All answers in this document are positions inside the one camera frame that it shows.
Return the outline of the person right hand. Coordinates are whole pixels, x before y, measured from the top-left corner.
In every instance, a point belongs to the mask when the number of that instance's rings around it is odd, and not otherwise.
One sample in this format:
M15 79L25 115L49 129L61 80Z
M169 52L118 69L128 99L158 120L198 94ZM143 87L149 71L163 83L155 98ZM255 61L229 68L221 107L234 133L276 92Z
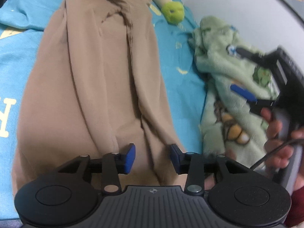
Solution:
M267 108L263 108L261 111L262 117L268 122L268 128L266 130L267 142L264 147L266 152L270 152L281 144L283 141L279 139L278 134L282 130L282 122L273 118L271 111ZM291 145L285 146L283 149L275 153L270 159L266 161L266 165L275 168L285 168L288 166L294 149Z

